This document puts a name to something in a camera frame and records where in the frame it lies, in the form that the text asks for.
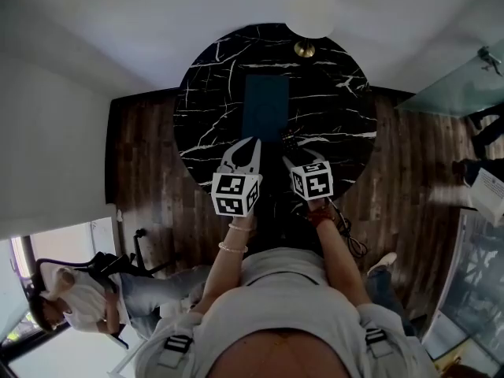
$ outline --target black chair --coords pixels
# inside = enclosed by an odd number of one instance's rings
[[[149,272],[145,270],[145,267],[141,269],[132,265],[130,259],[126,255],[118,258],[113,254],[104,254],[103,252],[98,252],[90,261],[85,263],[69,263],[65,261],[57,261],[54,259],[41,258],[35,263],[35,274],[31,278],[31,295],[39,295],[42,291],[46,290],[46,283],[44,282],[42,272],[43,265],[46,263],[71,267],[74,269],[79,269],[80,271],[89,272],[91,276],[96,280],[98,279],[97,276],[101,276],[102,279],[100,279],[98,282],[104,286],[107,285],[106,280],[109,280],[107,279],[107,276],[110,276],[111,274],[117,272],[125,272],[134,276],[151,276]],[[115,286],[115,284],[113,284],[111,280],[109,280],[109,283],[112,284],[110,286],[110,289],[113,289],[113,286]],[[109,336],[114,342],[118,343],[120,346],[124,347],[127,350],[128,344],[120,338],[120,334],[122,333],[123,329],[124,325],[121,324],[119,332]]]
[[[145,263],[143,263],[143,256],[142,256],[142,251],[140,250],[140,245],[139,245],[139,238],[142,238],[147,235],[147,231],[145,228],[140,228],[135,231],[135,235],[133,236],[133,243],[135,244],[135,258],[136,258],[136,264],[138,265],[138,268],[144,272],[147,273],[149,276],[152,276],[156,272],[159,272],[162,269],[167,268],[172,264],[172,262],[167,261],[163,263],[162,265],[156,266],[155,268],[147,270],[145,267]]]

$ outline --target white t-shirt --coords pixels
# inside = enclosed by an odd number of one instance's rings
[[[84,332],[97,332],[97,322],[105,319],[105,288],[87,272],[66,269],[73,275],[75,283],[70,290],[60,295],[72,310],[72,313],[63,313],[63,315],[73,328]],[[109,278],[117,285],[119,293],[119,301],[117,302],[119,322],[129,324],[128,311],[122,295],[120,274],[112,274]]]
[[[237,340],[274,328],[298,329],[323,340],[351,378],[439,376],[418,339],[405,336],[399,315],[374,304],[356,309],[328,286],[321,270],[322,260],[309,251],[280,248],[248,257],[243,285],[220,296],[205,316],[187,314],[158,324],[137,356],[137,378],[203,378]],[[384,339],[367,344],[377,334]],[[169,351],[163,346],[172,335],[193,339],[176,368],[163,362]]]

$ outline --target sneaker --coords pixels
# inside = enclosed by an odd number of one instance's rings
[[[397,259],[397,254],[395,252],[390,252],[389,254],[386,254],[383,256],[378,263],[376,263],[370,270],[368,270],[368,276],[370,272],[372,272],[374,269],[380,266],[386,266],[389,267],[392,265],[392,263],[395,262],[395,259]]]
[[[451,173],[462,179],[465,175],[465,164],[462,161],[453,161],[451,163]]]

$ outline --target person's leg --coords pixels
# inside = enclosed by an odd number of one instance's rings
[[[486,169],[489,173],[496,176],[500,180],[504,180],[504,158],[498,160],[462,160],[454,161],[452,170],[454,174],[463,178],[467,186],[472,186],[480,169]]]
[[[504,117],[500,117],[496,121],[490,123],[479,135],[473,136],[472,144],[474,145],[476,156],[485,159],[485,146],[492,144],[502,134],[504,134]]]
[[[387,269],[388,264],[384,262],[380,265],[380,263],[382,263],[382,261],[377,264],[377,267],[373,266],[373,268],[369,270],[368,280],[366,282],[368,295],[373,303],[387,308],[401,317],[402,327],[404,328],[406,336],[415,336],[417,333],[410,320],[406,317],[402,304],[392,288],[391,274]]]
[[[165,280],[121,273],[124,304],[131,317],[145,317],[165,303],[187,297],[193,287],[206,281],[209,272],[210,266],[198,266]]]
[[[469,119],[472,121],[476,129],[481,130],[481,120],[484,117],[488,117],[490,115],[501,116],[503,114],[504,114],[504,104],[498,104],[492,106],[491,108],[481,110],[480,112],[471,113],[469,115]]]
[[[130,318],[130,322],[132,328],[134,328],[145,340],[148,340],[154,333],[160,319],[160,317],[152,313],[146,317]]]

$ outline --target white wall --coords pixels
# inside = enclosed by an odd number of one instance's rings
[[[178,87],[222,35],[284,22],[287,9],[287,0],[17,1],[155,89]],[[504,0],[338,0],[331,38],[372,85],[415,92],[469,60],[480,42],[504,38],[502,12]]]
[[[10,265],[10,241],[0,240],[0,341],[25,314],[28,304],[19,277]]]
[[[33,234],[31,247],[35,259],[49,258],[84,263],[90,261],[95,255],[90,223]]]
[[[108,98],[151,91],[145,80],[18,0],[0,0],[0,50]]]
[[[0,238],[113,215],[104,182],[109,103],[0,52]]]
[[[102,218],[91,222],[91,235],[94,252],[104,254],[122,254],[119,231],[115,217]]]

